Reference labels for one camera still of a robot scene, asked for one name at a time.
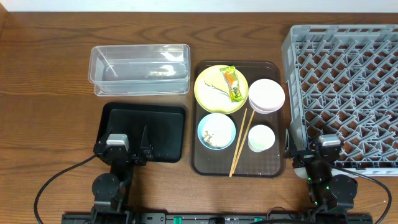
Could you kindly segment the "white cup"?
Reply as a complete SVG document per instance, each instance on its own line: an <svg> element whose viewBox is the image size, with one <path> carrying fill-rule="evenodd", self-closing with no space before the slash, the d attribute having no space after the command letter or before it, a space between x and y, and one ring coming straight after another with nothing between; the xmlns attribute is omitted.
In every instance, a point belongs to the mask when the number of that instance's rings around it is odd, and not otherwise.
<svg viewBox="0 0 398 224"><path fill-rule="evenodd" d="M248 146L253 152L262 152L270 149L275 143L275 134L266 125L256 125L248 132Z"/></svg>

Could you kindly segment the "light blue bowl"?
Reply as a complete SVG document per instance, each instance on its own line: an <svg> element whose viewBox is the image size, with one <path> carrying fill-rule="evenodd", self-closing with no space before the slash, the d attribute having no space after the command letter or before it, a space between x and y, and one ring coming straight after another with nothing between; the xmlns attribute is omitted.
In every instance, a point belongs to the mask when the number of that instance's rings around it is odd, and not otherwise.
<svg viewBox="0 0 398 224"><path fill-rule="evenodd" d="M206 148L219 151L232 144L236 136L236 127L229 116L211 113L200 120L197 136Z"/></svg>

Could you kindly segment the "white napkin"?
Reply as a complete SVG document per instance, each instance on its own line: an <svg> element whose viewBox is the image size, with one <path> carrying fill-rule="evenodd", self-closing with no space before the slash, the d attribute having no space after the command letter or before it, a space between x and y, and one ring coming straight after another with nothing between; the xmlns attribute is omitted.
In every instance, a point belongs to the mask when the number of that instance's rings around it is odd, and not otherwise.
<svg viewBox="0 0 398 224"><path fill-rule="evenodd" d="M217 88L217 87L215 87L215 86L213 86L213 85L211 85L211 84L207 84L207 82L203 79L203 83L206 85L206 86L208 86L209 88L211 88L211 89L213 89L213 90L217 90L218 92L220 92L222 95L226 95L226 96L228 96L229 97L229 93L227 93L226 91L223 91L223 90L221 90L221 89L219 89L219 88Z"/></svg>

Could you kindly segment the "pink bowl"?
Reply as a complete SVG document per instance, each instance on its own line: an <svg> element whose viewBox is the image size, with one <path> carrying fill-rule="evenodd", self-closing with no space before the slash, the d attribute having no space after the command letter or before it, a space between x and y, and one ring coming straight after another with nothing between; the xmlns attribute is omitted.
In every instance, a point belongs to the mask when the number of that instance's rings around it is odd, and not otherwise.
<svg viewBox="0 0 398 224"><path fill-rule="evenodd" d="M281 109L285 102L285 93L274 80L260 79L249 87L248 99L255 112L269 114Z"/></svg>

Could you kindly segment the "green snack wrapper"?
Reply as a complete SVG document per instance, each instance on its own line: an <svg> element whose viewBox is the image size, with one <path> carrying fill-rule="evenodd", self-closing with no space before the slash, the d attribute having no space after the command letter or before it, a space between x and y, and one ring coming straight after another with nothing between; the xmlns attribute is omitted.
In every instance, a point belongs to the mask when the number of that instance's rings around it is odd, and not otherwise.
<svg viewBox="0 0 398 224"><path fill-rule="evenodd" d="M224 80L228 85L229 97L232 102L240 102L243 100L243 96L239 88L239 79L236 74L235 66L223 67L220 69Z"/></svg>

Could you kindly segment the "rice pile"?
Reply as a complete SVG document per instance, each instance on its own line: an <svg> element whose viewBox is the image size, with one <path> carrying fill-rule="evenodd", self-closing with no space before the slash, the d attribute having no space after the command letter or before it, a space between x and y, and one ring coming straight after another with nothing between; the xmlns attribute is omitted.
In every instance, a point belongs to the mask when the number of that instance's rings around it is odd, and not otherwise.
<svg viewBox="0 0 398 224"><path fill-rule="evenodd" d="M226 147L229 144L231 134L225 128L207 127L202 132L202 138L206 145L218 149Z"/></svg>

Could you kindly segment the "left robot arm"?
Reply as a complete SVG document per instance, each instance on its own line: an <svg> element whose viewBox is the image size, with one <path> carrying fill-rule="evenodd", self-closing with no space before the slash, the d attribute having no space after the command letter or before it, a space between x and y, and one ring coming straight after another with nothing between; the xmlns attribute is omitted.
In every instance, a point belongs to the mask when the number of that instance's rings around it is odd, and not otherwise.
<svg viewBox="0 0 398 224"><path fill-rule="evenodd" d="M93 182L95 200L88 223L140 223L141 216L128 205L128 199L133 169L145 166L154 155L147 126L143 128L139 147L129 145L127 134L109 129L97 140L93 152L110 166L110 171L97 176Z"/></svg>

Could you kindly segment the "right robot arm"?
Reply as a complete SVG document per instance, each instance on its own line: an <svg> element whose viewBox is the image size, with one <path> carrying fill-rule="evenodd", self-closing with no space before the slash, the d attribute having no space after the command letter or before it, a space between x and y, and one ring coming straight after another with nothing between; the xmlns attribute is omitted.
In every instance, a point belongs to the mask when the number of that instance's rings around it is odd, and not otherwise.
<svg viewBox="0 0 398 224"><path fill-rule="evenodd" d="M342 142L335 134L321 135L300 150L286 131L284 157L292 159L294 172L307 179L310 201L315 204L304 217L315 223L353 223L348 210L354 207L358 183L344 174L332 174L331 165L339 158Z"/></svg>

